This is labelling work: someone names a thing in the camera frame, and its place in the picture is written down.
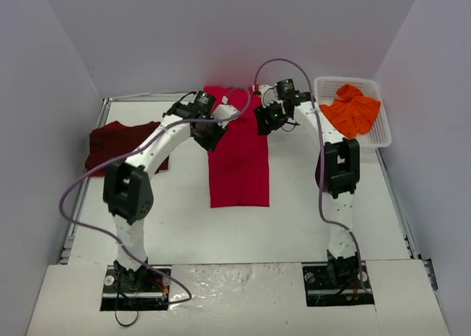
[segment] wire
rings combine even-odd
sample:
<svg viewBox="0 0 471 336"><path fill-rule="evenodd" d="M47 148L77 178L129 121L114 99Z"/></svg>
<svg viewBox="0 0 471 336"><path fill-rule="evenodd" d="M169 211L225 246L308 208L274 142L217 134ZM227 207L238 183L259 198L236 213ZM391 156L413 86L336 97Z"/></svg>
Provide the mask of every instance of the wire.
<svg viewBox="0 0 471 336"><path fill-rule="evenodd" d="M263 96L262 96L262 106L265 105L264 101L265 101L265 95L266 95L266 93L267 93L268 91L274 90L274 89L275 89L275 86L273 86L273 87L271 87L271 88L269 88L268 90L265 91L265 93L264 93Z"/></svg>
<svg viewBox="0 0 471 336"><path fill-rule="evenodd" d="M358 283L356 281L353 282L353 299L358 300Z"/></svg>
<svg viewBox="0 0 471 336"><path fill-rule="evenodd" d="M183 101L184 99L186 99L188 96L190 96L190 95L196 95L197 93L198 93L197 91L188 92L186 95L182 96L181 99L179 99L178 101L176 101L174 104L180 103L181 101Z"/></svg>
<svg viewBox="0 0 471 336"><path fill-rule="evenodd" d="M290 129L290 130L286 130L285 128L281 127L281 129L284 131L284 132L292 132L294 130L294 128L297 126L296 124L292 124L293 127Z"/></svg>
<svg viewBox="0 0 471 336"><path fill-rule="evenodd" d="M311 103L312 103L312 107L314 109L314 114L316 115L316 122L317 122L317 129L318 129L318 133L319 133L319 147L320 147L320 157L321 157L321 168L320 168L320 183L319 183L319 215L321 217L321 219L327 223L327 224L333 224L335 226L339 226L341 227L342 229L345 229L348 234L350 235L350 237L352 238L352 241L353 241L353 244L355 244L355 249L356 249L356 252L357 252L357 255L358 255L358 271L359 272L362 272L363 270L363 267L362 267L362 264L361 264L361 254L360 254L360 245L358 244L358 241L356 239L356 236L353 234L353 232L350 230L350 228L348 228L347 226L345 226L344 224L341 224L340 222L336 222L336 221L332 221L332 220L328 220L326 219L325 215L324 215L324 210L323 210L323 207L322 207L322 195L323 195L323 189L324 189L324 175L325 175L325 152L324 152L324 137L322 136L322 125L321 125L321 118L319 116L319 111L318 109L316 108L316 102L314 101L314 94L312 92L312 83L311 83L311 79L309 79L309 76L307 75L307 73L304 71L303 68L301 68L301 66L299 66L298 64L296 64L295 62L289 60L289 59L285 59L285 58L274 58L274 59L270 59L270 60L267 60L266 62L264 62L262 65L260 65L260 67L258 68L257 72L255 73L255 78L254 78L254 85L257 84L257 79L258 79L258 74L260 73L261 69L266 65L266 64L269 64L271 62L277 62L277 61L280 61L280 62L288 62L289 64L292 64L294 65L299 71L301 71L302 75L305 77L306 79L306 82L308 83L308 87L309 87L309 93L311 94ZM364 283L363 283L363 279L360 279L360 286L361 288L368 294L372 294L369 290L367 290L364 286Z"/></svg>
<svg viewBox="0 0 471 336"><path fill-rule="evenodd" d="M119 296L123 296L125 299L129 300L129 297L121 292L121 274L118 275L118 287L116 288L116 290L117 290L117 292L116 292L116 299L115 299L115 320L119 324L119 326L130 327L130 326L134 325L136 323L136 321L139 319L139 310L136 310L135 319L133 321L131 321L129 324L123 324L118 319Z"/></svg>
<svg viewBox="0 0 471 336"><path fill-rule="evenodd" d="M95 168L92 168L90 169L89 171L86 171L83 175L81 175L80 178L78 178L78 180L76 182L74 182L73 184L71 184L67 189L65 189L64 193L62 194L62 196L60 197L60 200L59 200L59 211L60 211L60 214L62 215L62 217L72 223L72 224L76 224L77 226L81 226L81 227L85 227L87 229L92 229L93 231L97 231L97 232L101 232L103 233L104 235L107 235L108 237L111 237L112 239L114 239L122 248L122 250L124 251L124 253L130 257L131 259L133 259L134 261L138 262L140 265L144 266L145 268L148 268L150 271L153 271L155 272L156 274L159 274L160 276L162 277L166 277L167 279L169 279L170 281L174 282L176 285L180 286L184 291L185 293L188 294L188 297L184 298L184 299L181 299L179 301L169 301L167 303L165 303L164 305L170 305L170 304L179 304L179 303L183 303L185 301L190 301L192 298L193 298L193 295L191 294L191 291L182 283L180 282L179 280L175 279L174 277L152 267L150 264L148 264L147 262L139 259L138 257L136 257L134 254L132 254L129 249L125 246L124 242L117 236L117 235L114 235L112 232L106 230L106 229L103 229L101 227L98 227L98 226L94 226L93 224L85 224L83 222L80 222L78 219L74 220L66 211L65 211L65 208L64 208L64 202L65 202L65 199L67 198L68 194L71 193L71 191L80 183L82 183L86 178L88 178L89 176L91 176L93 173L105 168L106 166L110 165L111 163L115 163L115 162L118 162L118 161L121 161L121 160L125 160L126 158L130 157L130 156L133 156L135 154L138 154L144 150L146 150L147 148L149 148L156 140L159 139L159 137L161 137L165 132L167 132L169 129L173 128L174 126L177 126L177 125L181 125L181 124L187 124L187 123L206 123L206 124L209 124L209 123L219 123L219 122L225 122L225 121L233 121L237 118L239 118L240 116L242 116L246 111L247 109L249 108L249 105L250 105L250 102L252 101L252 97L250 95L250 92L244 88L241 88L241 87L236 87L236 88L233 88L231 91L229 91L229 93L226 95L226 97L230 97L230 95L237 91L237 90L243 90L246 95L247 95L247 104L245 105L245 107L238 111L237 113L234 113L233 115L231 115L229 118L225 118L225 119L182 119L181 121L175 121L174 123L172 124L169 124L168 126L164 127L160 132L158 132L145 146L143 146L142 148L137 148L136 150L134 151L131 151L131 152L128 152L126 154L122 154L121 156L117 156L117 157L114 157L112 158L111 160L108 160L104 163L102 163L101 165L98 165L96 166Z"/></svg>
<svg viewBox="0 0 471 336"><path fill-rule="evenodd" d="M335 296L340 296L346 289L347 289L348 285L345 285L344 287L342 287L337 293L335 293L334 295Z"/></svg>
<svg viewBox="0 0 471 336"><path fill-rule="evenodd" d="M157 286L157 287L159 287L159 289L160 289L160 292L162 292L162 293L163 293L163 287L162 287L162 286L163 286L163 284L159 283L159 281L158 281L158 280L156 280L156 279L147 279L147 282L149 282L149 283L152 283L154 286Z"/></svg>

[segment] basket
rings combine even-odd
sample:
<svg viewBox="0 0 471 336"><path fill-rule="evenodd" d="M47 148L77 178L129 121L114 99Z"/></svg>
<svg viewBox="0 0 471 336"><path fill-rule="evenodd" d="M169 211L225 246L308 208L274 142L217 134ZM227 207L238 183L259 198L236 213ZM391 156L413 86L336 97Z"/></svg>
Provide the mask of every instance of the basket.
<svg viewBox="0 0 471 336"><path fill-rule="evenodd" d="M372 97L381 102L380 112L371 130L365 135L357 135L355 139L361 147L377 149L391 145L391 131L389 130L388 118L384 109L383 100L376 82L367 79L356 79L351 77L318 77L314 80L314 96L319 104L332 104L336 99L336 91L345 84L358 87L365 96Z"/></svg>

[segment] red towel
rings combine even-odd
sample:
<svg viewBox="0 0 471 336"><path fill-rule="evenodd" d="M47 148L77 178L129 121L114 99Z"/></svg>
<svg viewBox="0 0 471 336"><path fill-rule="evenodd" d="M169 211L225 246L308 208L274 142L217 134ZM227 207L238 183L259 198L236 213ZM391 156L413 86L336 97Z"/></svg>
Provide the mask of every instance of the red towel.
<svg viewBox="0 0 471 336"><path fill-rule="evenodd" d="M148 124L137 126L125 126L118 121L109 123L93 130L90 133L90 154L85 161L85 168L90 170L114 157L121 156L135 150L143 143L160 122L151 121ZM169 158L162 162L159 170L169 168ZM92 176L105 176L105 169L95 172Z"/></svg>
<svg viewBox="0 0 471 336"><path fill-rule="evenodd" d="M350 84L340 87L337 95L339 97L330 106L320 105L329 122L349 139L369 132L380 112L381 102L364 96L358 87Z"/></svg>
<svg viewBox="0 0 471 336"><path fill-rule="evenodd" d="M215 106L232 88L205 87L216 97ZM229 123L229 129L216 150L208 152L209 190L211 207L269 206L269 163L266 136L258 135L253 110L261 99L254 96L244 115ZM247 94L237 90L230 95L229 104L241 110Z"/></svg>

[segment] white tabletop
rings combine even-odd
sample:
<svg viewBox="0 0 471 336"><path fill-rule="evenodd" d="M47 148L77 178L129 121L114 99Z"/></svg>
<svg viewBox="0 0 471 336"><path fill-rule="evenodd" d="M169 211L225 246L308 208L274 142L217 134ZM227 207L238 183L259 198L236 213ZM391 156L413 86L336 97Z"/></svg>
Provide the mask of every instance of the white tabletop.
<svg viewBox="0 0 471 336"><path fill-rule="evenodd" d="M107 123L159 121L167 101L113 102ZM155 203L145 221L152 264L325 261L329 227L318 213L314 170L319 144L303 129L269 139L270 207L209 206L208 156L192 139L171 153L169 170L152 178ZM92 179L80 220L114 232L102 201L103 179ZM361 154L353 208L354 233L364 260L408 259L408 251L374 151ZM69 264L111 264L115 243L78 228Z"/></svg>
<svg viewBox="0 0 471 336"><path fill-rule="evenodd" d="M164 312L141 312L121 328L100 312L105 265L50 266L28 336L271 335L448 336L419 260L366 263L375 305L306 307L299 263L179 265L172 276L194 294ZM169 298L181 299L171 285ZM119 312L130 322L134 312Z"/></svg>

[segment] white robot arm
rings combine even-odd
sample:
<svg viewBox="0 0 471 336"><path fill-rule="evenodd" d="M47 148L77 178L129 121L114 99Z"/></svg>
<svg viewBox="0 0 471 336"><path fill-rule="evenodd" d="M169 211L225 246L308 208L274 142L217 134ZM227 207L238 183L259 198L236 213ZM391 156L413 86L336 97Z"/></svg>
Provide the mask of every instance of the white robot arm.
<svg viewBox="0 0 471 336"><path fill-rule="evenodd" d="M211 124L184 123L171 129L167 127L183 119L225 119L238 112L235 107L227 104L227 99L224 98L223 104L211 114L215 101L214 97L200 91L193 103L177 102L172 105L160 126L137 149L145 147L162 131L163 135L147 149L128 157L125 162L107 167L103 200L113 215L118 237L127 250L140 260L147 261L144 249L144 218L154 201L149 177L170 153L189 137L193 137L207 151L214 150L227 131L228 121ZM126 274L131 282L138 278L137 271L141 265L125 254L120 246L114 265L115 269Z"/></svg>
<svg viewBox="0 0 471 336"><path fill-rule="evenodd" d="M255 109L260 135L279 129L289 119L304 128L316 142L319 130L322 131L324 143L319 145L325 149L325 187L320 190L324 190L326 194L323 196L324 211L330 220L351 230L354 192L360 179L358 142L348 140L338 132L315 103L322 126L322 129L318 129L311 95L295 90L292 79L278 82L276 86L261 85L258 92L263 100L262 105ZM316 179L319 185L319 162L317 167ZM351 263L356 260L355 244L346 229L331 225L327 257L336 270L337 280L344 268L356 265Z"/></svg>

